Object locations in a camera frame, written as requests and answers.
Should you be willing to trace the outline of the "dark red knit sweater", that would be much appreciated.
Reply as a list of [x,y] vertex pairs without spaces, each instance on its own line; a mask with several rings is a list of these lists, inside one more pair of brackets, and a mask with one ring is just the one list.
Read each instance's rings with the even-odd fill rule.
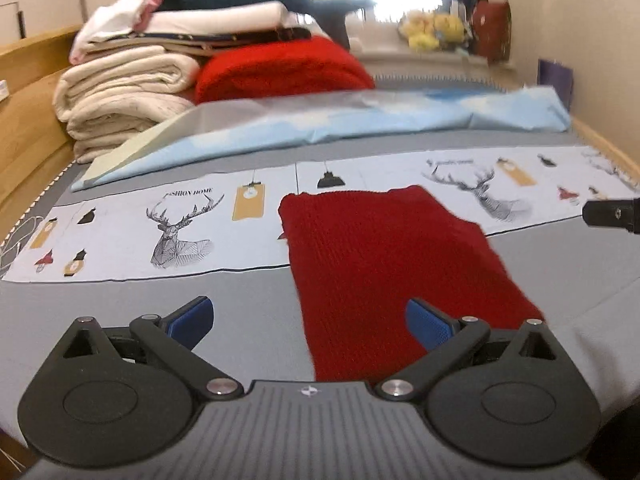
[[288,194],[279,214],[319,382],[376,384],[424,356],[412,298],[493,328],[541,318],[482,229],[420,186]]

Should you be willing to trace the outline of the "grey printed bed sheet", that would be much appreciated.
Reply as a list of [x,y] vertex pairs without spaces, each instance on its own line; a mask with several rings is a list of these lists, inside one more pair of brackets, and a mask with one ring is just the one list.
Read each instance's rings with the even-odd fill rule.
[[200,343],[243,382],[314,379],[279,206],[288,194],[417,185],[477,224],[605,411],[639,392],[639,241],[590,229],[590,198],[634,188],[564,132],[367,136],[191,162],[75,192],[68,170],[1,260],[1,427],[75,318],[120,325],[204,295]]

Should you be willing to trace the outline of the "purple paper bag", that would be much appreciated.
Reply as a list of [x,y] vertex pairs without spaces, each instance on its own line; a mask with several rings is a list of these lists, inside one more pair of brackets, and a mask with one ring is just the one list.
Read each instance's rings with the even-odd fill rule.
[[574,70],[559,62],[540,58],[537,84],[552,87],[565,108],[570,110],[574,96]]

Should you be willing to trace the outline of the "yellow plush toys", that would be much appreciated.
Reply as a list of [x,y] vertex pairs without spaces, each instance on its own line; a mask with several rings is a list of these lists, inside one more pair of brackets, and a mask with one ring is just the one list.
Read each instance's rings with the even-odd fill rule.
[[463,48],[470,40],[465,21],[439,12],[408,12],[398,24],[398,34],[411,50],[418,52]]

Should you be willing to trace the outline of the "light blue folded quilt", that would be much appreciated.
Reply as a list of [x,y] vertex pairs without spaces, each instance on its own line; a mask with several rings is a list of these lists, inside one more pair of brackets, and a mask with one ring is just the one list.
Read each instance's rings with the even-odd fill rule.
[[570,113],[549,86],[361,90],[208,102],[96,158],[79,192],[204,160],[336,140],[449,130],[564,132]]

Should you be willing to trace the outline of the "cream folded blanket stack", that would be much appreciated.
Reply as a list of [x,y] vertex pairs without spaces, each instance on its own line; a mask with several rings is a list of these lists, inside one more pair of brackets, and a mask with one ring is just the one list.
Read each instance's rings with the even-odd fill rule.
[[193,107],[200,63],[161,46],[121,50],[78,64],[58,80],[53,109],[88,164]]

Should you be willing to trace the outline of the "bright red folded blanket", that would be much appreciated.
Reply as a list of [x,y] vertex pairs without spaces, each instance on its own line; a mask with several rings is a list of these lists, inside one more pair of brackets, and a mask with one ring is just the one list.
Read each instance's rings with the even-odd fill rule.
[[354,56],[332,40],[313,36],[211,58],[198,74],[194,100],[202,104],[374,88],[372,76]]

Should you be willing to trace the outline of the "dark navy folded cloth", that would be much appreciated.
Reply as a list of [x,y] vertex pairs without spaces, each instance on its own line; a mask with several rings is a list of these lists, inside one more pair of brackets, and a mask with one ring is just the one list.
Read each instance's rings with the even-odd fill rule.
[[210,58],[223,50],[252,46],[253,44],[273,44],[274,42],[289,42],[310,38],[311,31],[299,26],[214,36],[130,32],[130,34],[116,36],[104,41],[90,42],[88,53],[98,54],[129,48],[161,46],[170,52]]

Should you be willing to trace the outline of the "white folded pillow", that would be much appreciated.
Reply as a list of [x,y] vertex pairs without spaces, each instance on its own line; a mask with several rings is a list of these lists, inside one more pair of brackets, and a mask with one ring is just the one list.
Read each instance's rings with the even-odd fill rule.
[[68,60],[85,61],[90,42],[130,34],[187,34],[214,36],[261,32],[292,24],[290,11],[280,2],[232,6],[219,10],[159,11],[163,0],[117,0],[100,6],[76,35]]

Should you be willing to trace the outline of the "wooden bed frame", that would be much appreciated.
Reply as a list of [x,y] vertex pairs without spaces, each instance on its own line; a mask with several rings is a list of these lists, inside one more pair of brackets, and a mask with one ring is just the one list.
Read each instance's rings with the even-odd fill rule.
[[18,40],[1,49],[1,234],[6,236],[73,160],[73,142],[53,110],[53,92],[78,26]]

